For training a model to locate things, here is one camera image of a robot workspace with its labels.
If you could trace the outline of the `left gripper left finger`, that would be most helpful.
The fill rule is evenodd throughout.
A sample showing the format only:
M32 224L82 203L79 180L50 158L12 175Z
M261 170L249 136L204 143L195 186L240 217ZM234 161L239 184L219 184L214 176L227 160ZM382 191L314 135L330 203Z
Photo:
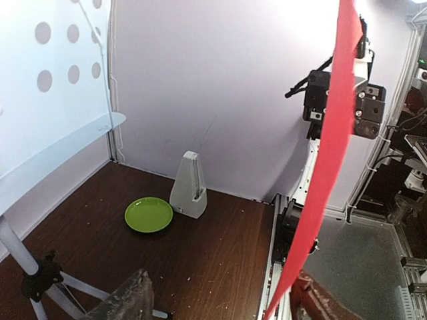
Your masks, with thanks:
M153 319L153 304L152 281L145 269L138 269L83 319Z

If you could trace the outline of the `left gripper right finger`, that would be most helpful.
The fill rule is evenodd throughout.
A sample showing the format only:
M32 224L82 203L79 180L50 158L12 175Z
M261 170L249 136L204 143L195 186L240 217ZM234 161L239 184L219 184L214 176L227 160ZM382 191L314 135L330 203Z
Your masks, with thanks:
M362 319L304 270L300 271L292 285L290 309L292 319Z

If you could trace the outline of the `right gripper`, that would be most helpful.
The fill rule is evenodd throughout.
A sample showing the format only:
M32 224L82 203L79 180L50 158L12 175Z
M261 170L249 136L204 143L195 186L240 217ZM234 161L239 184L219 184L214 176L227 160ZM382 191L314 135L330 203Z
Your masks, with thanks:
M338 15L334 54L296 83L286 94L304 94L302 117L310 122L308 137L332 132L377 137L386 88L370 83L375 52L367 24L356 13Z

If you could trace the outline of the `white metronome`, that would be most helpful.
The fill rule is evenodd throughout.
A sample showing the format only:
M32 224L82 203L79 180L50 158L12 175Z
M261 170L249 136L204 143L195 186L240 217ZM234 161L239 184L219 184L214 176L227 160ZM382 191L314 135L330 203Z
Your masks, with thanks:
M186 151L181 159L169 204L182 215L198 219L207 207L207 189L199 154Z

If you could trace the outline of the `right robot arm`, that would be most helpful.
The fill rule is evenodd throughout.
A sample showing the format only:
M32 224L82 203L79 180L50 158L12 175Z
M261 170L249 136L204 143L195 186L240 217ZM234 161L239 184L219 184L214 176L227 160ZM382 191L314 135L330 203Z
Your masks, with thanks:
M368 39L368 25L359 18L362 36L356 47L354 59L354 90L355 111L352 134L367 138L377 138L383 120L386 100L386 89L369 83L375 52ZM284 264L299 222L299 216L304 208L308 189L312 180L314 167L318 157L321 131L326 113L326 103L330 90L331 73L326 68L332 64L330 57L320 67L310 71L286 94L290 98L298 93L304 93L304 109L302 118L310 123L306 139L308 152L306 163L296 186L287 197L288 204L281 210L276 225L272 261Z

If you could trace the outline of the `light blue music stand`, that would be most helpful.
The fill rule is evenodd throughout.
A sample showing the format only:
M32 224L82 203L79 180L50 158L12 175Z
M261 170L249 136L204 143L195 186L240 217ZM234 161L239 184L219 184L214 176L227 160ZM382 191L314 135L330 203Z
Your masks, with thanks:
M111 106L111 1L1 2L1 214L125 115Z

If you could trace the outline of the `red paper sheet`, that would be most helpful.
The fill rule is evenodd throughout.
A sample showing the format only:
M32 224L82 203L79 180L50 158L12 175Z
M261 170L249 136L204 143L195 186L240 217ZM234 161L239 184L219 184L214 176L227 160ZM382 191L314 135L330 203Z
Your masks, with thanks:
M354 125L354 57L361 36L362 28L353 1L341 1L319 153L306 203L265 319L274 315L280 299L302 270L320 231L328 199L338 178Z

